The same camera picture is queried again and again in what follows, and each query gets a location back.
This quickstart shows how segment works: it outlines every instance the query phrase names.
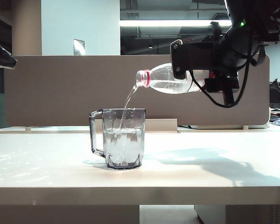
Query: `desk leg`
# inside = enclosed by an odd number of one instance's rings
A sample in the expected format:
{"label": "desk leg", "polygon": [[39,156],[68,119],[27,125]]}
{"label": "desk leg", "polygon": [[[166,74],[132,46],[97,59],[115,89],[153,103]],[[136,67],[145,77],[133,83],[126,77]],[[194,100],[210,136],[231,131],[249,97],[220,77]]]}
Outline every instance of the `desk leg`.
{"label": "desk leg", "polygon": [[0,205],[0,224],[139,224],[138,205]]}

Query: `fluorescent light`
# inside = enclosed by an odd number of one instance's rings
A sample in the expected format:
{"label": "fluorescent light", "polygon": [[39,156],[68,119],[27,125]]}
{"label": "fluorescent light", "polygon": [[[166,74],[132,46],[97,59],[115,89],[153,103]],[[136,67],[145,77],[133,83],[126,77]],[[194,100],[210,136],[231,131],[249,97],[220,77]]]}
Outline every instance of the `fluorescent light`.
{"label": "fluorescent light", "polygon": [[208,27],[210,22],[219,22],[221,27],[231,26],[230,20],[121,20],[121,27]]}

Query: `glass pitcher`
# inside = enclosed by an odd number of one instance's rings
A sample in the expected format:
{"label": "glass pitcher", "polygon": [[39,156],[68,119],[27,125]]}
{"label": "glass pitcher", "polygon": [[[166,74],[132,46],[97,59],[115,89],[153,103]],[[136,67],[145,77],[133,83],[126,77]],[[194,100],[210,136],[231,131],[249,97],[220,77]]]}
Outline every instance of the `glass pitcher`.
{"label": "glass pitcher", "polygon": [[[102,115],[103,149],[98,149],[94,119]],[[145,109],[100,109],[89,115],[91,149],[105,158],[107,167],[139,167],[144,153]]]}

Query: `bottle neck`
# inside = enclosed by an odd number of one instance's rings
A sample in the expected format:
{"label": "bottle neck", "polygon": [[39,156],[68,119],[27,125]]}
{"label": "bottle neck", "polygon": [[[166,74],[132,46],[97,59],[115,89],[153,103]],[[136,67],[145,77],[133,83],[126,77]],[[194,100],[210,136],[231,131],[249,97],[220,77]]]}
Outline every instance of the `bottle neck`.
{"label": "bottle neck", "polygon": [[139,70],[136,73],[136,86],[144,86],[148,88],[150,85],[150,70]]}

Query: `white table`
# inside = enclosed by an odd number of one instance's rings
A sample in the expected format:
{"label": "white table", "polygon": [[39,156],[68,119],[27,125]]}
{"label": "white table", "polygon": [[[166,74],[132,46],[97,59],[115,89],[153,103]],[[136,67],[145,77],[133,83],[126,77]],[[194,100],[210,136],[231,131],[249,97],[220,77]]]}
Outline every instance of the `white table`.
{"label": "white table", "polygon": [[0,205],[139,204],[280,204],[280,126],[147,133],[120,171],[88,133],[0,133]]}

